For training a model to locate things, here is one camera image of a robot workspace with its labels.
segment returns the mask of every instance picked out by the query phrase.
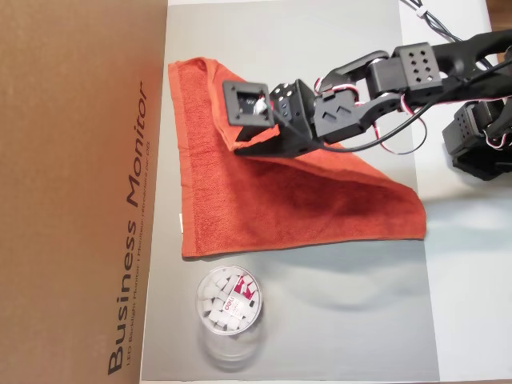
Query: white pieces in container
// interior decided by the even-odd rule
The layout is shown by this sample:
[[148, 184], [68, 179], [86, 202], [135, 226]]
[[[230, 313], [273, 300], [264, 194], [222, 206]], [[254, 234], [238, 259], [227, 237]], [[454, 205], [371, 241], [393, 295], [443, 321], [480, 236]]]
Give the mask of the white pieces in container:
[[214, 282], [215, 284], [217, 284], [217, 282], [224, 277], [224, 271], [223, 270], [218, 270], [217, 272], [215, 272], [212, 277], [211, 277], [211, 281]]
[[220, 298], [216, 298], [213, 303], [213, 308], [215, 310], [222, 310], [222, 306], [224, 305], [224, 301]]
[[251, 284], [253, 281], [254, 281], [253, 278], [249, 275], [243, 277], [243, 282], [245, 284]]
[[243, 318], [242, 320], [240, 320], [240, 324], [238, 324], [238, 328], [240, 330], [244, 330], [245, 328], [247, 328], [249, 325], [249, 322], [247, 321], [246, 318]]
[[227, 298], [228, 298], [228, 294], [226, 292], [224, 292], [223, 290], [221, 290], [218, 293], [217, 297], [225, 302], [227, 300]]
[[220, 289], [218, 288], [218, 286], [208, 285], [208, 286], [205, 286], [205, 289], [202, 292], [202, 295], [204, 296], [204, 298], [216, 298], [217, 294], [219, 292], [220, 292]]
[[210, 312], [212, 309], [213, 309], [213, 306], [212, 306], [211, 300], [209, 298], [202, 302], [202, 311], [204, 313]]
[[217, 324], [219, 324], [220, 326], [225, 326], [227, 322], [230, 320], [230, 318], [230, 314], [228, 314], [227, 312], [221, 312], [218, 317]]
[[212, 310], [210, 314], [208, 315], [208, 319], [210, 319], [212, 322], [218, 322], [218, 320], [221, 317], [221, 312], [218, 310]]
[[217, 282], [217, 286], [222, 289], [226, 286], [227, 284], [227, 278], [223, 277]]
[[254, 319], [254, 316], [256, 316], [256, 313], [254, 312], [246, 312], [246, 320], [248, 322], [252, 322]]
[[237, 283], [237, 281], [238, 281], [238, 276], [236, 274], [232, 274], [230, 277], [230, 280], [228, 281], [228, 283], [226, 284], [226, 286], [224, 287], [224, 289], [222, 291], [226, 292], [227, 294], [230, 294], [234, 285]]
[[256, 291], [256, 284], [254, 284], [254, 282], [252, 282], [251, 284], [249, 284], [247, 286], [247, 289], [249, 290], [249, 292], [251, 292], [252, 294]]
[[227, 329], [236, 330], [239, 324], [240, 320], [238, 320], [235, 316], [231, 316], [230, 320], [227, 322]]

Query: black cable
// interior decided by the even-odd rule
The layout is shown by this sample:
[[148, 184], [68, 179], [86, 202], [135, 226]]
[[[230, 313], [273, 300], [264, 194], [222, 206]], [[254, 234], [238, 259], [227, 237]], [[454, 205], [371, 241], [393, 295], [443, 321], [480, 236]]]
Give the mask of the black cable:
[[[423, 6], [423, 1], [422, 0], [408, 0], [411, 4], [413, 4], [414, 6], [416, 6], [417, 8], [420, 8], [421, 6]], [[439, 21], [438, 18], [436, 18], [431, 12], [427, 11], [425, 12], [425, 14], [423, 15], [424, 19], [425, 19], [425, 22], [426, 24], [429, 26], [429, 28], [431, 28], [433, 31], [437, 32], [438, 34], [441, 34], [443, 35], [445, 38], [450, 38], [452, 39], [453, 41], [455, 42], [461, 42], [462, 39], [455, 36], [454, 34], [452, 34], [448, 28], [446, 28], [446, 26]], [[486, 58], [483, 58], [481, 61], [480, 61], [485, 68], [489, 69], [489, 68], [492, 68], [492, 64], [489, 62], [489, 60], [487, 60]]]
[[331, 148], [330, 146], [324, 146], [322, 143], [317, 142], [317, 141], [307, 137], [300, 130], [297, 130], [297, 128], [295, 128], [294, 126], [289, 124], [288, 121], [285, 119], [285, 117], [282, 114], [280, 114], [279, 112], [277, 112], [276, 110], [274, 110], [273, 113], [274, 113], [275, 119], [277, 120], [277, 122], [280, 125], [283, 125], [285, 128], [291, 130], [294, 134], [296, 134], [297, 136], [299, 136], [300, 138], [302, 138], [303, 140], [305, 140], [309, 144], [315, 146], [318, 150], [326, 150], [328, 152], [335, 152], [335, 153], [339, 153], [339, 154], [347, 154], [347, 153], [352, 153], [352, 152], [359, 152], [361, 150], [367, 150], [367, 149], [372, 148], [374, 146], [378, 146], [381, 142], [385, 142], [386, 140], [389, 140], [390, 138], [392, 138], [396, 134], [399, 134], [405, 128], [410, 126], [413, 122], [418, 120], [430, 108], [432, 108], [438, 102], [443, 100], [444, 97], [447, 96], [448, 94], [451, 94], [452, 92], [455, 92], [455, 91], [463, 88], [464, 86], [470, 86], [471, 84], [479, 82], [480, 80], [486, 78], [487, 76], [489, 76], [493, 72], [496, 72], [497, 70], [500, 70], [501, 68], [503, 68], [505, 66], [508, 66], [510, 64], [512, 64], [512, 59], [511, 60], [507, 60], [505, 62], [501, 62], [500, 64], [497, 64], [496, 66], [493, 66], [493, 67], [489, 68], [488, 70], [484, 70], [484, 71], [480, 72], [479, 74], [477, 74], [476, 76], [474, 76], [472, 78], [462, 80], [459, 84], [454, 86], [451, 90], [444, 91], [439, 96], [437, 96], [433, 101], [428, 102], [427, 104], [425, 104], [423, 108], [421, 108], [418, 112], [416, 112], [414, 114], [414, 116], [411, 116], [410, 118], [405, 120], [402, 124], [397, 126], [391, 132], [388, 132], [387, 134], [385, 134], [384, 136], [381, 136], [377, 140], [373, 140], [372, 142], [368, 142], [367, 144], [363, 144], [361, 146], [355, 146], [355, 147], [352, 147], [352, 148]]

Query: white table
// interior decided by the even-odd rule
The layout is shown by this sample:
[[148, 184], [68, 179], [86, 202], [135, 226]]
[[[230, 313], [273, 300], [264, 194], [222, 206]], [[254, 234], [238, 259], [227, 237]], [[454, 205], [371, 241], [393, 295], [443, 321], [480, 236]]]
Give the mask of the white table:
[[[169, 0], [204, 2], [227, 1]], [[424, 2], [461, 38], [490, 30], [485, 0]], [[400, 18], [403, 44], [445, 42], [403, 3]], [[415, 154], [418, 193], [428, 216], [426, 260], [439, 373], [442, 381], [512, 378], [512, 177], [480, 182], [449, 166], [442, 129], [460, 105], [426, 113], [429, 137]], [[422, 132], [414, 132], [415, 142], [421, 139]]]

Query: red and white wire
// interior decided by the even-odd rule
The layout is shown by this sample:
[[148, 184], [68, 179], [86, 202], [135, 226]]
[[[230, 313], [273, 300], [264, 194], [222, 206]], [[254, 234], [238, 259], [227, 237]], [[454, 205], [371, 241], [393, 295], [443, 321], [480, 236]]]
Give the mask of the red and white wire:
[[[317, 81], [314, 82], [314, 91], [317, 94], [320, 94], [320, 86], [322, 86], [322, 81], [323, 81], [323, 78], [318, 78]], [[329, 88], [328, 90], [324, 90], [323, 92], [327, 92], [329, 90], [332, 90], [334, 92], [336, 92], [337, 90], [351, 90], [352, 92], [355, 93], [355, 101], [356, 102], [359, 101], [359, 90], [353, 84], [340, 84], [338, 86], [333, 86], [333, 87]]]
[[486, 136], [486, 143], [488, 146], [490, 146], [494, 150], [503, 150], [503, 147], [505, 146], [505, 142], [506, 142], [506, 134], [503, 135], [502, 142], [499, 144], [499, 146], [496, 146], [495, 144], [490, 142], [489, 136], [487, 136], [487, 132], [483, 131], [483, 133]]
[[[412, 115], [414, 115], [414, 112], [406, 104], [405, 98], [406, 98], [405, 95], [402, 95], [402, 97], [400, 98], [400, 105], [402, 107], [402, 111], [406, 112], [407, 114], [412, 116]], [[364, 104], [364, 102], [356, 102], [355, 103], [356, 106], [361, 106], [362, 104]], [[420, 121], [421, 124], [423, 124], [423, 128], [425, 129], [425, 137], [423, 138], [422, 142], [420, 142], [420, 144], [416, 148], [414, 148], [413, 150], [409, 150], [407, 152], [397, 152], [395, 150], [392, 150], [388, 146], [386, 146], [386, 144], [384, 142], [381, 142], [381, 147], [384, 148], [385, 150], [387, 150], [388, 152], [392, 153], [392, 154], [399, 154], [399, 155], [412, 154], [413, 152], [418, 150], [419, 147], [422, 146], [423, 143], [426, 140], [426, 124], [425, 124], [425, 122], [421, 118], [419, 118], [418, 120]], [[374, 122], [373, 127], [374, 127], [374, 131], [375, 131], [375, 136], [377, 136], [377, 138], [381, 138], [381, 131], [380, 131], [380, 128], [378, 127], [376, 122]]]

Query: clear plastic container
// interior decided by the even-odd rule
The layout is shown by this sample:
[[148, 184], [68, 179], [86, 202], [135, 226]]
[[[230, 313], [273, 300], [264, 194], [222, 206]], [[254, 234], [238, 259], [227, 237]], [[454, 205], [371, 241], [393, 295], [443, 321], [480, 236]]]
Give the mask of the clear plastic container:
[[[228, 300], [223, 301], [222, 310], [220, 312], [227, 312], [230, 316], [233, 315], [242, 318], [241, 325], [243, 326], [238, 327], [236, 330], [228, 329], [227, 325], [223, 322], [220, 323], [221, 325], [213, 322], [210, 319], [211, 311], [205, 310], [204, 307], [205, 300], [211, 300], [211, 305], [214, 305], [214, 298], [212, 298], [211, 295], [212, 290], [215, 292], [217, 289], [205, 290], [205, 288], [208, 286], [210, 288], [217, 286], [214, 280], [218, 279], [220, 274], [224, 278], [227, 275], [230, 276], [227, 279], [229, 285], [225, 285], [224, 288], [221, 289], [225, 294], [220, 295], [223, 298], [227, 295], [228, 300], [233, 299], [231, 305], [234, 303], [237, 306], [241, 304], [247, 306], [253, 301], [253, 298], [256, 298], [255, 292], [258, 293], [258, 301], [254, 302], [251, 307], [252, 310], [250, 311], [254, 316], [251, 316], [250, 321], [246, 322], [243, 321], [246, 319], [243, 314], [245, 311], [249, 311], [248, 308], [237, 307], [237, 309], [234, 310], [231, 308], [231, 305], [227, 305]], [[231, 281], [232, 278], [236, 278], [237, 281], [233, 283]], [[254, 286], [251, 287], [251, 289], [255, 287], [253, 293], [249, 292], [248, 285], [247, 287], [243, 286], [246, 280], [254, 282]], [[200, 341], [210, 362], [220, 369], [232, 371], [241, 370], [251, 363], [259, 347], [262, 345], [264, 335], [262, 307], [263, 296], [258, 281], [248, 270], [240, 266], [220, 266], [210, 271], [208, 275], [201, 280], [196, 293], [196, 308], [202, 324]]]

